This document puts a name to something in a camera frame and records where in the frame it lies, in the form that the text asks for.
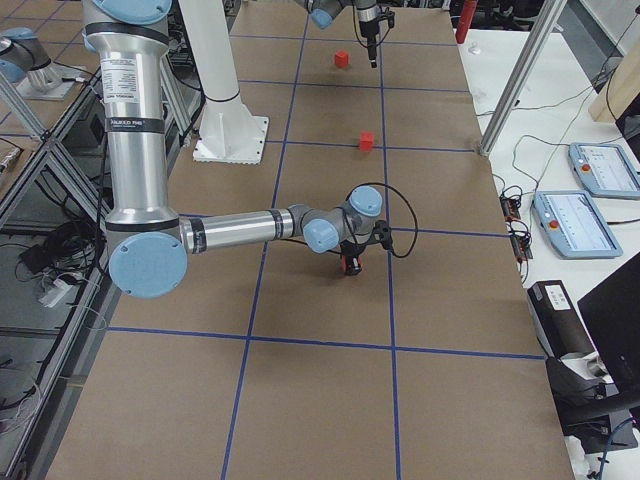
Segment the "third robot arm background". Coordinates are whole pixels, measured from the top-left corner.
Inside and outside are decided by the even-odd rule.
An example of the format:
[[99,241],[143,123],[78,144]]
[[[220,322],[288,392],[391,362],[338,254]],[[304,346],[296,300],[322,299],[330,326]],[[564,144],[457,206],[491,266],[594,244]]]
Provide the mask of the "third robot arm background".
[[73,85],[86,81],[80,70],[55,63],[26,27],[1,32],[1,73],[31,100],[63,100]]

